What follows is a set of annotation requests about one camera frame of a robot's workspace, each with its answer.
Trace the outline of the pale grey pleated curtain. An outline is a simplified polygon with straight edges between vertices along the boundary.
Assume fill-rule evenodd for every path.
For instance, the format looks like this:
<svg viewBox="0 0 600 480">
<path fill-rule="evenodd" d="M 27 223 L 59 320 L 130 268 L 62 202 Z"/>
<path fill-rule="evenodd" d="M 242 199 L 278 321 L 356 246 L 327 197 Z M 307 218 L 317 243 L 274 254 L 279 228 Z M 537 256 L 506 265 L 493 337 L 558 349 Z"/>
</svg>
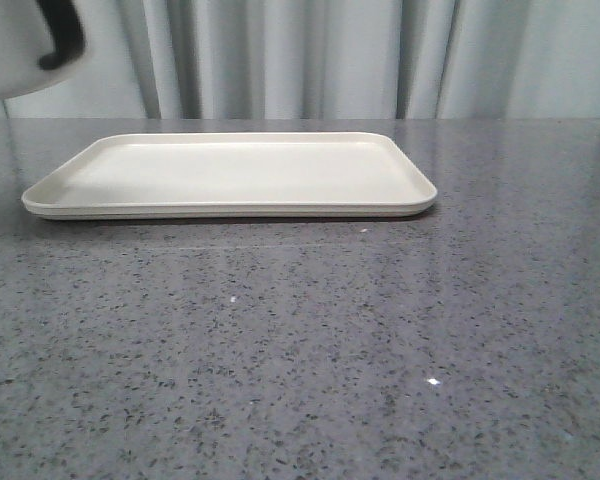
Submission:
<svg viewBox="0 0 600 480">
<path fill-rule="evenodd" d="M 600 1 L 80 1 L 0 118 L 600 118 Z"/>
</svg>

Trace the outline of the cream rectangular plastic tray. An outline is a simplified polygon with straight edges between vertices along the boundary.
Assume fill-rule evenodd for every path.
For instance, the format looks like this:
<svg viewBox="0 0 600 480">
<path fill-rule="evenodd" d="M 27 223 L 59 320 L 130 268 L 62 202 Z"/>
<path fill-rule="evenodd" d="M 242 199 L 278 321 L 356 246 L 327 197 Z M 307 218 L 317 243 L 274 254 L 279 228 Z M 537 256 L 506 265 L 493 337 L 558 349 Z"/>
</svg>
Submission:
<svg viewBox="0 0 600 480">
<path fill-rule="evenodd" d="M 162 133 L 100 139 L 22 202 L 55 220 L 405 217 L 437 194 L 380 134 Z"/>
</svg>

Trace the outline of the white smiley mug black handle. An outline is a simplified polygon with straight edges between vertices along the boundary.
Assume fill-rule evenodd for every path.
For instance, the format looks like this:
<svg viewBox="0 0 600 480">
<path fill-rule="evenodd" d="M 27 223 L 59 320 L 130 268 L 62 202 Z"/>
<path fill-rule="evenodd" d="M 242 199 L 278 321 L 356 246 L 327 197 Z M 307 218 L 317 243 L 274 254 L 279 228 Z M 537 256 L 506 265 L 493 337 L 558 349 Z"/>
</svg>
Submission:
<svg viewBox="0 0 600 480">
<path fill-rule="evenodd" d="M 74 1 L 0 1 L 0 100 L 65 80 L 86 52 Z"/>
</svg>

